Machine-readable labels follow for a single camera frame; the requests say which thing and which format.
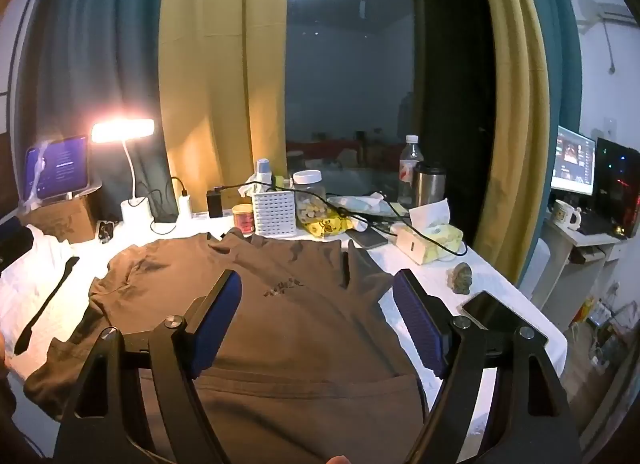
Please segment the red can gold lid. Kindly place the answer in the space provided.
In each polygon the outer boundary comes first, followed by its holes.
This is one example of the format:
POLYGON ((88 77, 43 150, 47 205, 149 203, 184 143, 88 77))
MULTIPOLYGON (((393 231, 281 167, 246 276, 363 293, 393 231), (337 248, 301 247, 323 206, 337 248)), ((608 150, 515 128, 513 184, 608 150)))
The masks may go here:
POLYGON ((243 235, 250 235, 255 231, 254 211, 250 203, 241 203, 231 209, 234 227, 243 235))

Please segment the white side desk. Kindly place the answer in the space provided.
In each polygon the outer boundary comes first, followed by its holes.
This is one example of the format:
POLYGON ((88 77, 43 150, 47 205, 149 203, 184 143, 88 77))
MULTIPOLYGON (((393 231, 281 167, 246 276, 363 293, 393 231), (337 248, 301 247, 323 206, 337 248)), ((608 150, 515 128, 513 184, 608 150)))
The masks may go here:
POLYGON ((530 300, 564 332, 589 296, 598 299, 604 294, 629 241, 607 233, 585 236, 550 218, 542 225, 540 239, 550 258, 530 300))

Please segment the white spray bottle blue cap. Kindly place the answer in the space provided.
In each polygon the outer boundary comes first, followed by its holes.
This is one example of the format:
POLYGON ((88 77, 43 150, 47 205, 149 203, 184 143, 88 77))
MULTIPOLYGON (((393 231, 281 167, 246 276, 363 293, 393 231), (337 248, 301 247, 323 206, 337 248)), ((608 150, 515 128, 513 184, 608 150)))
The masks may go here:
POLYGON ((255 192, 267 192, 272 186, 272 171, 270 162, 266 158, 261 158, 255 164, 254 178, 255 192))

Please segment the teal curtain left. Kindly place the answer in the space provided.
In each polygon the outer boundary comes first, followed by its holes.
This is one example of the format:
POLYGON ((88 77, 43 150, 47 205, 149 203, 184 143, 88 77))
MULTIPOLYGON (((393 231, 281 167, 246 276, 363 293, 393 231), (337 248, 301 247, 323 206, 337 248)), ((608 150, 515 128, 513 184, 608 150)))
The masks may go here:
MULTIPOLYGON (((151 199, 157 221, 175 216, 160 116, 159 38, 160 0, 35 0, 11 97, 16 178, 24 178, 25 154, 40 141, 89 135, 116 114, 149 117, 154 134, 128 145, 137 195, 151 199)), ((131 188, 122 146, 93 146, 90 171, 102 183, 93 198, 103 217, 119 216, 131 188)))

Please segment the tablet with blue screen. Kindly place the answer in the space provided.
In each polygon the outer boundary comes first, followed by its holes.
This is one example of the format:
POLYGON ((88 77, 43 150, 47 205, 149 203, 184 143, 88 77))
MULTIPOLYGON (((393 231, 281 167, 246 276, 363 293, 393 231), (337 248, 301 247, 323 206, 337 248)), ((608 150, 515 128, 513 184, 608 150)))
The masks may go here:
POLYGON ((47 200, 89 186, 86 136, 45 141, 25 154, 24 198, 47 200))

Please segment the brown cardboard box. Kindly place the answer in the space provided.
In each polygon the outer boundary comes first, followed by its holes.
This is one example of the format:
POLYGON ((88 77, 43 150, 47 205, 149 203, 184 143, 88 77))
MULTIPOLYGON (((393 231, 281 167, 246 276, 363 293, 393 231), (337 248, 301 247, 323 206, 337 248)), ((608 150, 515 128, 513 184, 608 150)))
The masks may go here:
POLYGON ((86 195, 38 207, 22 214, 20 221, 23 225, 36 227, 44 235, 70 244, 92 240, 98 228, 91 199, 86 195))

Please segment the plastic water bottle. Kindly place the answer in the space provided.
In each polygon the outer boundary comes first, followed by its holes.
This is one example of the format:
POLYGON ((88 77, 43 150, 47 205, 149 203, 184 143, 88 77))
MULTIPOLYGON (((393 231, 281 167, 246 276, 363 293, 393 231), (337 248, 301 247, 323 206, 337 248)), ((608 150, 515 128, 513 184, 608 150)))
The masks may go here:
POLYGON ((414 190, 412 189, 413 173, 416 165, 424 160, 419 147, 418 135, 407 135, 406 146, 402 149, 399 158, 399 189, 398 202, 406 209, 412 206, 414 190))

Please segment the white usb charger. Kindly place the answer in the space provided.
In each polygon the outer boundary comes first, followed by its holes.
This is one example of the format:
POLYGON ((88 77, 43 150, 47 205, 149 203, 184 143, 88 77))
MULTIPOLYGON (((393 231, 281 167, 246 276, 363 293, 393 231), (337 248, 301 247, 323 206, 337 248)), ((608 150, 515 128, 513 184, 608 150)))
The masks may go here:
POLYGON ((184 221, 192 217, 191 196, 188 193, 179 195, 178 198, 178 220, 184 221))

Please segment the white perforated plastic basket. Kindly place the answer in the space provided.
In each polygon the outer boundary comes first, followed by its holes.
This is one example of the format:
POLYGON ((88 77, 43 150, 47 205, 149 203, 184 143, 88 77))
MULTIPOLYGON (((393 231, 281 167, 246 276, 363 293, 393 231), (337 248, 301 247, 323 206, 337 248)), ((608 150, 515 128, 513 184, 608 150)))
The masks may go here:
POLYGON ((258 236, 287 238, 296 235, 295 197, 291 190, 252 195, 255 232, 258 236))

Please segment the yellow curtain left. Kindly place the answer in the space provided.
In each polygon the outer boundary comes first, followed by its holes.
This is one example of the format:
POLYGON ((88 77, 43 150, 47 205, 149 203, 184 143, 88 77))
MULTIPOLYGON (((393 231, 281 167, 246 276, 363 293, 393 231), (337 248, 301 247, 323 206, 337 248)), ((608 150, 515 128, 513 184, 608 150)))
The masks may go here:
POLYGON ((158 80, 169 171, 207 209, 266 158, 286 171, 288 0, 160 0, 158 80))

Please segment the dark brown t-shirt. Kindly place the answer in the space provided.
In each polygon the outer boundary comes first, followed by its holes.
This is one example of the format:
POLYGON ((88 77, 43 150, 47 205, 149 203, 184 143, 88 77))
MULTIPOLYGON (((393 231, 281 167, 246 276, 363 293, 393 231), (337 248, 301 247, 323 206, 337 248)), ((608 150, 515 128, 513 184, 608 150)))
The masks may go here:
POLYGON ((52 341, 24 392, 50 418, 99 333, 148 331, 235 271, 242 297, 213 366, 195 387, 235 463, 399 463, 427 418, 422 385, 380 307, 392 278, 339 242, 237 230, 127 247, 89 288, 84 317, 52 341))

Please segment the yellow snack bag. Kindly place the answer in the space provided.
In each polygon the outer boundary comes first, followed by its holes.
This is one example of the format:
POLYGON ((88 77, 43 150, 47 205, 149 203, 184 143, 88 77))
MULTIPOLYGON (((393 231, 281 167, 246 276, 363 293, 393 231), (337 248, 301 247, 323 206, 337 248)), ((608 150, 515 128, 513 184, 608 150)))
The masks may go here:
POLYGON ((349 217, 332 214, 304 224, 304 229, 317 239, 326 239, 352 229, 352 220, 349 217))

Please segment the white desk lamp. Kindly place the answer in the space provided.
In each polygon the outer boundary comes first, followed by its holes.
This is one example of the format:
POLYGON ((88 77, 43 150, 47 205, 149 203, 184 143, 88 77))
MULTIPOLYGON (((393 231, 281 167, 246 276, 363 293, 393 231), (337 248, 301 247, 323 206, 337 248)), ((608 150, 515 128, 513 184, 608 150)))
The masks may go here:
POLYGON ((149 117, 126 117, 123 114, 116 114, 107 120, 93 125, 91 130, 91 141, 97 145, 102 143, 119 143, 124 151, 127 161, 131 188, 128 198, 120 203, 122 211, 122 222, 125 225, 135 225, 137 221, 152 221, 149 197, 137 196, 137 175, 132 163, 128 143, 150 137, 154 134, 155 124, 149 117))

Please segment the stainless steel thermos cup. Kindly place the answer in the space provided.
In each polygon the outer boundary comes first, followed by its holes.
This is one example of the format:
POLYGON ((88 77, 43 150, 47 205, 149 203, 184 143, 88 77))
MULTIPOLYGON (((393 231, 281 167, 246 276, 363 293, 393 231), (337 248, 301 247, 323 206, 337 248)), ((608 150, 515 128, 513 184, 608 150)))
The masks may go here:
POLYGON ((413 170, 414 205, 422 206, 445 198, 446 171, 439 166, 419 162, 413 170))

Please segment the yellow curtain right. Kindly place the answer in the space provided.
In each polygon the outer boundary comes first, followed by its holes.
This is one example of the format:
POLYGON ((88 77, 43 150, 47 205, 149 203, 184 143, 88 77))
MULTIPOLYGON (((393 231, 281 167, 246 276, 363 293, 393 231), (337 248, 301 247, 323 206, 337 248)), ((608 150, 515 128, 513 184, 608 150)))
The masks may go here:
POLYGON ((534 241, 548 165, 550 97, 534 0, 488 0, 496 58, 496 126, 475 250, 518 283, 534 241))

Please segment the computer monitor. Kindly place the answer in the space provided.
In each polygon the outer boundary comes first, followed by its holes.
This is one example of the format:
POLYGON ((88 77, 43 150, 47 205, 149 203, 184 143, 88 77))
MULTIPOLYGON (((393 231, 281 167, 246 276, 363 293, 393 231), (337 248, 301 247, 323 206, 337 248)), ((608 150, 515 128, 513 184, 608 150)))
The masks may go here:
POLYGON ((556 136, 551 188, 577 195, 592 195, 596 143, 559 126, 556 136))

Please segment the black power adapter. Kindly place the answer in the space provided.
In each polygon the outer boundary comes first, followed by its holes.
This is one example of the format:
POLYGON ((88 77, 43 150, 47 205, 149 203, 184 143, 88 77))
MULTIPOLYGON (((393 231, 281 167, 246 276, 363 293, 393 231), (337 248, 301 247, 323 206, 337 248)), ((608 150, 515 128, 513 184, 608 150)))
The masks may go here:
POLYGON ((222 206, 221 191, 209 190, 206 192, 207 213, 210 218, 224 216, 224 207, 222 206))

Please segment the green turtle figurine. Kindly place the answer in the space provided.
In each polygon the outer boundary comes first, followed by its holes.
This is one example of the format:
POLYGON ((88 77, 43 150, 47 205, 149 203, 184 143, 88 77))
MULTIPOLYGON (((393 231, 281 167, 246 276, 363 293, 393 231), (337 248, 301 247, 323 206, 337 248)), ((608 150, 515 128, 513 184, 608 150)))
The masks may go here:
POLYGON ((454 294, 469 295, 472 283, 473 271, 467 263, 460 263, 447 271, 447 285, 454 294))

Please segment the clear jar white lid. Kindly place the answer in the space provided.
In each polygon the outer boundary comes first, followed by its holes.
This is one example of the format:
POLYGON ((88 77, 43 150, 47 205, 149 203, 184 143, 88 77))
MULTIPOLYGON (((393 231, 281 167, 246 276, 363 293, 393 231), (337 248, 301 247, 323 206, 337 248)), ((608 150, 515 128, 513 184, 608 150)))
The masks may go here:
POLYGON ((296 216, 299 224, 310 225, 328 217, 329 209, 324 200, 326 189, 318 169, 304 169, 292 175, 296 216))

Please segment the white power strip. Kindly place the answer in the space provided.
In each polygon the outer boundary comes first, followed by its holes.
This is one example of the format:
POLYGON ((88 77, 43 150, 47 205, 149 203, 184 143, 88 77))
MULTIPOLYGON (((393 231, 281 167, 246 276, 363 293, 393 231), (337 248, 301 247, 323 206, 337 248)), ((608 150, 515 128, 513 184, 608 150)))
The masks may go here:
POLYGON ((210 217, 207 213, 192 213, 190 215, 179 215, 177 225, 180 227, 189 227, 194 229, 224 229, 228 230, 233 227, 233 218, 231 215, 221 217, 210 217))

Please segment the black pc tower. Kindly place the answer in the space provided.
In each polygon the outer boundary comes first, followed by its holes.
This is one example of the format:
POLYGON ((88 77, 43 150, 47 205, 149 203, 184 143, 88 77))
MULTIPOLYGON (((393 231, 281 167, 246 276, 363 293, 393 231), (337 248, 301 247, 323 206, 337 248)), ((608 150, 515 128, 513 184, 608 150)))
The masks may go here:
POLYGON ((639 151, 599 138, 593 208, 615 236, 632 238, 639 227, 639 151))

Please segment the white mug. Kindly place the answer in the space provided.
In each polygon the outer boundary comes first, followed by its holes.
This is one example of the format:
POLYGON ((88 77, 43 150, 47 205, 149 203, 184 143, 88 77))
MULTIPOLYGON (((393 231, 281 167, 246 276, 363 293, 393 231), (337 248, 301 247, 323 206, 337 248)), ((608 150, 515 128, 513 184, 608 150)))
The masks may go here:
POLYGON ((552 207, 552 221, 559 227, 577 231, 582 224, 582 211, 563 200, 555 200, 552 207))

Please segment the tissue box with tissue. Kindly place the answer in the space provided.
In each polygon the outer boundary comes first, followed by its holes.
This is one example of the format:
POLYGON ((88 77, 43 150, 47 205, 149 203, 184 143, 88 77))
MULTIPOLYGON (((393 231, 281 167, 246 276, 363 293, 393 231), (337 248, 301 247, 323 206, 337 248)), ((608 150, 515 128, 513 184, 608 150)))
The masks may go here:
POLYGON ((463 232, 450 224, 447 199, 411 209, 390 231, 395 247, 418 265, 461 257, 468 251, 463 232))

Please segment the black smartphone on table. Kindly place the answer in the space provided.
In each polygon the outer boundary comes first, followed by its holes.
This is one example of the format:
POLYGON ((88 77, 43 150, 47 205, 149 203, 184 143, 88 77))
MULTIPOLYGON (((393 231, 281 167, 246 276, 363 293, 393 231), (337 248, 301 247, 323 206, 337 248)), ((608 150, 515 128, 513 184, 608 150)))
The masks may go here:
POLYGON ((513 333, 526 325, 517 313, 486 291, 475 294, 462 309, 489 331, 513 333))

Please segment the yellow curtain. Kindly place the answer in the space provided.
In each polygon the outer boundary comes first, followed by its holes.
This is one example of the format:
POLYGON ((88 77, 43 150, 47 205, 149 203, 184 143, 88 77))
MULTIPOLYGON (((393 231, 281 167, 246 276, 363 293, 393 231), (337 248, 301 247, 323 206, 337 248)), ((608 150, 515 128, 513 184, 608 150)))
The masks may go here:
POLYGON ((534 241, 548 165, 550 97, 534 0, 488 0, 496 58, 496 126, 475 250, 518 283, 534 241))
POLYGON ((286 171, 288 0, 160 0, 158 80, 169 171, 207 209, 266 158, 286 171))

